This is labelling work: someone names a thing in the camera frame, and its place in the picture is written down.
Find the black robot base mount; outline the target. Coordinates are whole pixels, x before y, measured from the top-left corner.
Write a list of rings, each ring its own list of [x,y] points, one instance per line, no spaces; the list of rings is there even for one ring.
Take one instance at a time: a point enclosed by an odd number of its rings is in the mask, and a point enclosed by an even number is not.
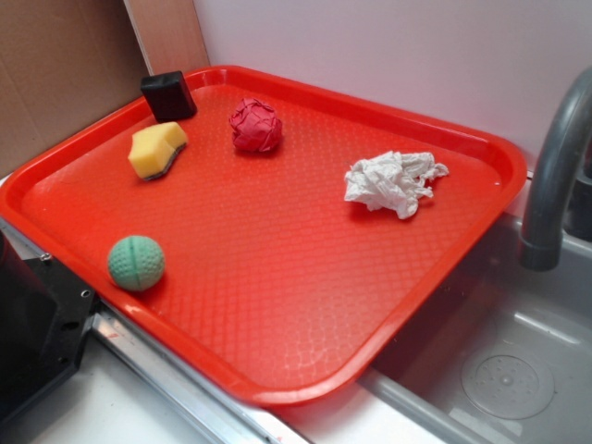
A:
[[[1,425],[80,368],[95,290],[56,259],[22,259],[1,237]]]

